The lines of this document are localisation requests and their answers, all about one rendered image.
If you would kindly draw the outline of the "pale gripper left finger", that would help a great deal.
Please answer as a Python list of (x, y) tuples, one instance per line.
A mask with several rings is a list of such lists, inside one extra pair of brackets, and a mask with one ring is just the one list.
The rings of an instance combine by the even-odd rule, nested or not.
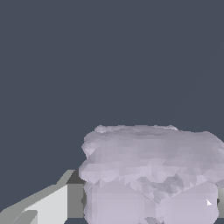
[(83, 218), (85, 181), (67, 170), (55, 185), (34, 193), (0, 213), (0, 224), (64, 224)]

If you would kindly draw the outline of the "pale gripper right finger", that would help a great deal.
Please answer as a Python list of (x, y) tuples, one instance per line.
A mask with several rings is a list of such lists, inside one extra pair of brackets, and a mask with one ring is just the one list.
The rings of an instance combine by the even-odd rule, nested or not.
[(221, 189), (218, 187), (218, 199), (220, 200), (220, 202), (217, 205), (219, 209), (218, 218), (224, 218), (224, 188)]

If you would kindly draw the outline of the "pale lavender lumpy block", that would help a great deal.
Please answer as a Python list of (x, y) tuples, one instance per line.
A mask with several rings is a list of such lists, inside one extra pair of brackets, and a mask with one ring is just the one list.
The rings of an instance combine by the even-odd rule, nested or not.
[(214, 224), (224, 142), (173, 126), (98, 126), (84, 138), (88, 224)]

